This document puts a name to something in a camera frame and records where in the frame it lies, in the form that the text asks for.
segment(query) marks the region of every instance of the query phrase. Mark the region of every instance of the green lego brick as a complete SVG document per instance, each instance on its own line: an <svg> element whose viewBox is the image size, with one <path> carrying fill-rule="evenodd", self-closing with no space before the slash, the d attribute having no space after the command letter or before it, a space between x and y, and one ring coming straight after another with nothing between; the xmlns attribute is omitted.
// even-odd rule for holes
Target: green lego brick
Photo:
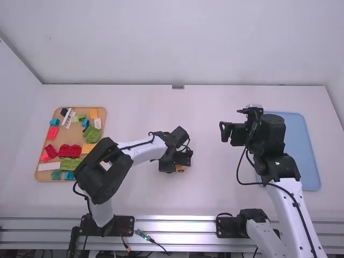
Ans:
<svg viewBox="0 0 344 258"><path fill-rule="evenodd" d="M61 161L60 169L74 171L81 161L82 159L71 159L70 157L66 157Z"/></svg>
<svg viewBox="0 0 344 258"><path fill-rule="evenodd" d="M79 121L79 116L73 116L72 122L78 122Z"/></svg>
<svg viewBox="0 0 344 258"><path fill-rule="evenodd" d="M86 129L86 131L84 132L84 134L82 135L82 136L84 136L84 137L87 137L87 135L91 132L91 127L92 126L89 126L87 129Z"/></svg>
<svg viewBox="0 0 344 258"><path fill-rule="evenodd" d="M79 122L82 122L86 118L86 115L85 114L79 114L77 117L79 119Z"/></svg>
<svg viewBox="0 0 344 258"><path fill-rule="evenodd" d="M53 181L59 181L59 180L61 180L62 170L56 169L51 173L51 175L52 175Z"/></svg>
<svg viewBox="0 0 344 258"><path fill-rule="evenodd" d="M87 143L95 144L102 136L102 130L99 130L93 126L89 126L83 134L86 137Z"/></svg>

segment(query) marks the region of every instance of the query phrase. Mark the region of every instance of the yellow object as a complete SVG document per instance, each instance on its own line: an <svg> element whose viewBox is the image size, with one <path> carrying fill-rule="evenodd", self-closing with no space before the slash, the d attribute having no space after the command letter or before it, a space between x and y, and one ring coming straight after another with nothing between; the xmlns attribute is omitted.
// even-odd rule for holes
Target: yellow object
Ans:
<svg viewBox="0 0 344 258"><path fill-rule="evenodd" d="M182 166L182 165L176 165L177 172L184 172L185 170L187 170L187 167Z"/></svg>
<svg viewBox="0 0 344 258"><path fill-rule="evenodd" d="M82 145L82 150L81 150L82 154L89 154L90 151L91 151L91 144L83 144Z"/></svg>
<svg viewBox="0 0 344 258"><path fill-rule="evenodd" d="M91 119L95 119L95 118L98 117L96 109L91 109L90 110L90 117L91 117Z"/></svg>
<svg viewBox="0 0 344 258"><path fill-rule="evenodd" d="M97 144L90 144L90 152L91 150L93 150L93 148L96 146Z"/></svg>

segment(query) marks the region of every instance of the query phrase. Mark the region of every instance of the yellow lego brick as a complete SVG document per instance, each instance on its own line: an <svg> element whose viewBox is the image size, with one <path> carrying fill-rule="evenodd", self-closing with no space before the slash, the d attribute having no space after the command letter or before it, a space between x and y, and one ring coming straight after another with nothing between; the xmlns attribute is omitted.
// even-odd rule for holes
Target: yellow lego brick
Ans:
<svg viewBox="0 0 344 258"><path fill-rule="evenodd" d="M96 146L97 144L90 144L90 152L91 150L93 150L93 148Z"/></svg>
<svg viewBox="0 0 344 258"><path fill-rule="evenodd" d="M96 109L91 109L90 110L90 117L91 117L91 119L95 119L95 118L98 117Z"/></svg>
<svg viewBox="0 0 344 258"><path fill-rule="evenodd" d="M82 145L82 150L81 150L82 154L89 154L90 151L91 151L91 144L83 144Z"/></svg>

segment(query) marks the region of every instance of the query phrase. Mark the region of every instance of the lego brick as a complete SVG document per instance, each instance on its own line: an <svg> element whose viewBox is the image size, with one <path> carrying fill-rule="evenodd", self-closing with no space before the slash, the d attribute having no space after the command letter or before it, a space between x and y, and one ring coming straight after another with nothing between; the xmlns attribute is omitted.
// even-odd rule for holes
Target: lego brick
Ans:
<svg viewBox="0 0 344 258"><path fill-rule="evenodd" d="M68 144L63 144L59 149L59 157L79 157L81 154L81 147L79 145L69 146Z"/></svg>
<svg viewBox="0 0 344 258"><path fill-rule="evenodd" d="M58 118L53 118L51 121L50 121L50 125L51 126L59 126L60 125L60 120Z"/></svg>
<svg viewBox="0 0 344 258"><path fill-rule="evenodd" d="M66 172L64 180L76 180L73 174L73 171Z"/></svg>
<svg viewBox="0 0 344 258"><path fill-rule="evenodd" d="M102 129L102 119L100 117L95 118L95 128Z"/></svg>
<svg viewBox="0 0 344 258"><path fill-rule="evenodd" d="M45 153L39 159L43 162L48 162L51 158L49 157L47 153Z"/></svg>
<svg viewBox="0 0 344 258"><path fill-rule="evenodd" d="M90 151L91 151L91 144L83 144L82 145L82 150L81 150L82 154L89 154Z"/></svg>
<svg viewBox="0 0 344 258"><path fill-rule="evenodd" d="M90 144L90 152L93 150L93 148L96 146L97 144Z"/></svg>
<svg viewBox="0 0 344 258"><path fill-rule="evenodd" d="M90 118L95 119L98 117L97 110L96 109L91 109L90 110Z"/></svg>
<svg viewBox="0 0 344 258"><path fill-rule="evenodd" d="M45 149L45 151L47 152L48 156L51 159L53 159L53 158L58 156L58 152L56 151L54 146L52 146L51 144L47 145L44 149Z"/></svg>
<svg viewBox="0 0 344 258"><path fill-rule="evenodd" d="M92 126L89 126L89 127L86 129L86 131L83 133L82 136L87 137L87 135L91 132L91 128L92 128Z"/></svg>
<svg viewBox="0 0 344 258"><path fill-rule="evenodd" d="M69 157L70 156L70 146L68 144L62 144L58 153L59 157Z"/></svg>
<svg viewBox="0 0 344 258"><path fill-rule="evenodd" d="M63 108L63 109L61 109L60 114L61 114L63 117L65 117L66 114L67 114L67 112L68 112L68 109Z"/></svg>
<svg viewBox="0 0 344 258"><path fill-rule="evenodd" d="M79 122L82 122L86 118L85 114L78 115Z"/></svg>
<svg viewBox="0 0 344 258"><path fill-rule="evenodd" d="M59 181L61 180L61 176L62 176L62 170L60 169L56 169L51 173L52 176L52 180L53 181Z"/></svg>
<svg viewBox="0 0 344 258"><path fill-rule="evenodd" d="M50 163L42 163L38 164L37 171L45 171L45 170L54 170L59 169L61 163L60 162L50 162Z"/></svg>
<svg viewBox="0 0 344 258"><path fill-rule="evenodd" d="M76 167L81 163L81 161L82 159L71 159L69 157L66 157L61 161L60 169L74 171Z"/></svg>
<svg viewBox="0 0 344 258"><path fill-rule="evenodd" d="M80 157L81 147L77 144L72 145L70 157Z"/></svg>
<svg viewBox="0 0 344 258"><path fill-rule="evenodd" d="M79 116L73 116L72 123L79 122Z"/></svg>
<svg viewBox="0 0 344 258"><path fill-rule="evenodd" d="M56 135L59 132L59 128L58 127L52 127L50 128L49 132L48 132L48 137L47 140L55 140Z"/></svg>
<svg viewBox="0 0 344 258"><path fill-rule="evenodd" d="M85 118L82 122L81 122L81 126L82 127L88 127L90 125L90 120L88 120L87 118Z"/></svg>
<svg viewBox="0 0 344 258"><path fill-rule="evenodd" d="M72 110L69 115L68 115L68 118L64 124L64 127L66 129L69 129L70 128L70 125L71 125L71 122L73 121L73 117L75 116L75 112Z"/></svg>
<svg viewBox="0 0 344 258"><path fill-rule="evenodd" d="M97 129L97 128L95 128L95 127L93 127L93 126L90 126L84 132L83 136L86 137L87 142L95 144L101 138L102 131Z"/></svg>
<svg viewBox="0 0 344 258"><path fill-rule="evenodd" d="M66 121L67 121L67 119L69 117L70 112L71 112L71 108L69 108L67 113L64 115L64 119L62 120L62 123L61 123L62 126L65 125L65 123L66 123Z"/></svg>

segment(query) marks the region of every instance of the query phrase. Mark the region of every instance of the white lego brick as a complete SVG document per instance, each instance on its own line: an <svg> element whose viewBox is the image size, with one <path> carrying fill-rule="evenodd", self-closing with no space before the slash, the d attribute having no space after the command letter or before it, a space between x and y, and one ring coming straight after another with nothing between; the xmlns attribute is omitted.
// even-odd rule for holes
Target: white lego brick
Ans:
<svg viewBox="0 0 344 258"><path fill-rule="evenodd" d="M69 117L68 117L68 119L67 119L67 121L66 121L66 124L64 125L65 128L69 129L69 127L70 127L70 125L71 125L71 122L73 121L74 116L75 116L75 112L74 112L74 111L71 111L71 112L69 113Z"/></svg>
<svg viewBox="0 0 344 258"><path fill-rule="evenodd" d="M71 112L71 107L68 109L66 115L64 116L64 119L61 123L62 126L65 125L65 123L67 122L70 112Z"/></svg>
<svg viewBox="0 0 344 258"><path fill-rule="evenodd" d="M37 171L60 169L60 162L42 163L38 164Z"/></svg>
<svg viewBox="0 0 344 258"><path fill-rule="evenodd" d="M102 129L102 119L100 117L95 118L95 128Z"/></svg>

